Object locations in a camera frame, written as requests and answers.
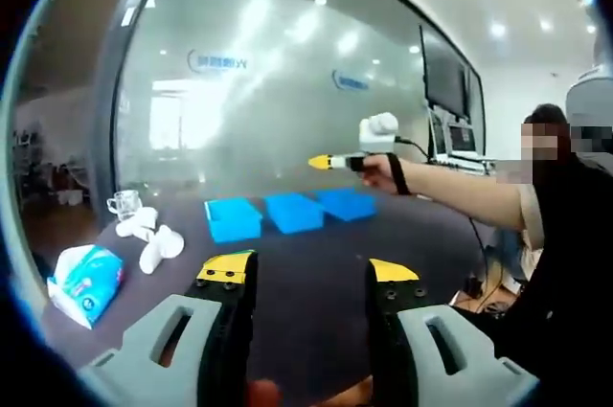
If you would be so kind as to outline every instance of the blue logo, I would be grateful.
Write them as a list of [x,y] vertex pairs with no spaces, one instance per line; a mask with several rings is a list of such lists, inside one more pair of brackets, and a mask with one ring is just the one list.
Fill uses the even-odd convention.
[[90,311],[94,307],[94,301],[90,298],[86,298],[83,300],[83,308],[87,311]]
[[207,70],[246,69],[247,59],[220,55],[199,55],[196,50],[188,53],[188,66],[193,72],[201,74]]
[[367,82],[344,76],[338,70],[332,70],[332,81],[334,85],[341,90],[368,91],[369,89]]

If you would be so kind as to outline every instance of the yellow-tipped pointer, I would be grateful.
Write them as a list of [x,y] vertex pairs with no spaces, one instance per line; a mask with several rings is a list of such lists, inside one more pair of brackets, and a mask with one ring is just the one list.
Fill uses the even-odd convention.
[[330,165],[331,155],[318,155],[314,156],[310,160],[308,160],[308,164],[312,168],[316,168],[317,170],[331,170],[332,166]]

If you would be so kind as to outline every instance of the desk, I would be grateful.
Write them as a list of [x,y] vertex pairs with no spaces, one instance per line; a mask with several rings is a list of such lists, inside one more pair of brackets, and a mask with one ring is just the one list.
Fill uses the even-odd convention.
[[[287,405],[336,395],[369,374],[368,258],[409,266],[440,304],[448,303],[483,261],[463,215],[427,200],[374,194],[377,215],[370,219],[345,223],[330,217],[322,230],[287,236],[266,218],[261,238],[229,244],[211,239],[202,201],[160,201],[159,223],[183,235],[184,252],[147,276],[138,268],[144,243],[119,238],[114,224],[108,226],[97,243],[124,259],[122,289],[92,330],[49,305],[43,313],[48,340],[73,366],[82,366],[120,347],[124,330],[167,296],[184,293],[206,259],[256,249],[260,268],[248,377],[274,380]],[[260,201],[254,203],[263,209]],[[487,243],[493,230],[478,227]]]

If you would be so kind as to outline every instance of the blue box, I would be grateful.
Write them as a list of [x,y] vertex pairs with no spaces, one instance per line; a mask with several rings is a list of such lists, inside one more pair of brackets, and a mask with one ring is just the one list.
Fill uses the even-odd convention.
[[261,214],[244,198],[207,201],[204,209],[215,242],[261,237]]
[[267,196],[264,201],[270,218],[286,235],[317,230],[324,226],[324,211],[321,205],[301,194],[276,194]]
[[320,190],[315,192],[324,211],[350,222],[375,215],[375,198],[354,189]]

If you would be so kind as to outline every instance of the tissue package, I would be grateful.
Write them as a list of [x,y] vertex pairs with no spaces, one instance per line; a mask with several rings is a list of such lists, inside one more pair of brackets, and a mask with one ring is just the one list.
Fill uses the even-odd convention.
[[119,288],[123,261],[100,246],[64,252],[66,257],[72,257],[72,265],[61,274],[56,269],[56,274],[47,280],[49,296],[65,314],[91,328]]

